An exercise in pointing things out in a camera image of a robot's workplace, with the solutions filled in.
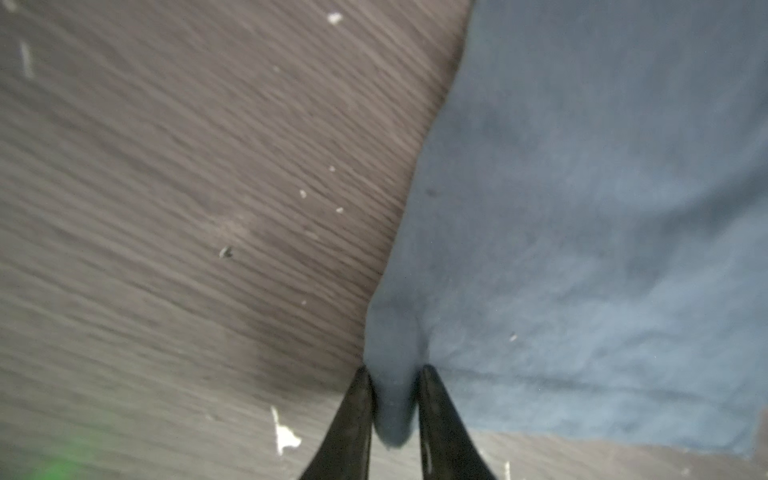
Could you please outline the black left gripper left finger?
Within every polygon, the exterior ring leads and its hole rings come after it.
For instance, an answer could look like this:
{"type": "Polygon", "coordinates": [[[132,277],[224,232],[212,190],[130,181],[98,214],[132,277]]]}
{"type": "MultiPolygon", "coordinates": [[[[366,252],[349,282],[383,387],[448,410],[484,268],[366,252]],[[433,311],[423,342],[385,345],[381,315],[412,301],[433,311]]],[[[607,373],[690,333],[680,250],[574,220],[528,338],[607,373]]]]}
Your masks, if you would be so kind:
{"type": "Polygon", "coordinates": [[[367,480],[374,415],[365,366],[355,372],[330,427],[300,480],[367,480]]]}

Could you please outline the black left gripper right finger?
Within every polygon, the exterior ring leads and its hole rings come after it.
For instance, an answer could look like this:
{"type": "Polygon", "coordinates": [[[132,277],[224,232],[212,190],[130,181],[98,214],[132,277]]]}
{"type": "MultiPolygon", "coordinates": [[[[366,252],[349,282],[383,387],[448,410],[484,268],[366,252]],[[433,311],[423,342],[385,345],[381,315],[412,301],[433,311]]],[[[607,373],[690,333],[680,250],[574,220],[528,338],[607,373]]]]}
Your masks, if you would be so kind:
{"type": "Polygon", "coordinates": [[[424,479],[495,479],[432,365],[424,365],[419,374],[418,418],[424,479]]]}

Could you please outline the grey blue t shirt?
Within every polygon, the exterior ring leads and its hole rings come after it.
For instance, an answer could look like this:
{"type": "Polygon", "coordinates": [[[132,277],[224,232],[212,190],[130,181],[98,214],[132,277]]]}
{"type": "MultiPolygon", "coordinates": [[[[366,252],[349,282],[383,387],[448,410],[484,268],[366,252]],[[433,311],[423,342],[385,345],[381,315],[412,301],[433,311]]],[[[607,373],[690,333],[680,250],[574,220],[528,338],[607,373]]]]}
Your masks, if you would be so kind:
{"type": "Polygon", "coordinates": [[[767,405],[767,5],[478,1],[365,322],[375,427],[748,456],[767,405]]]}

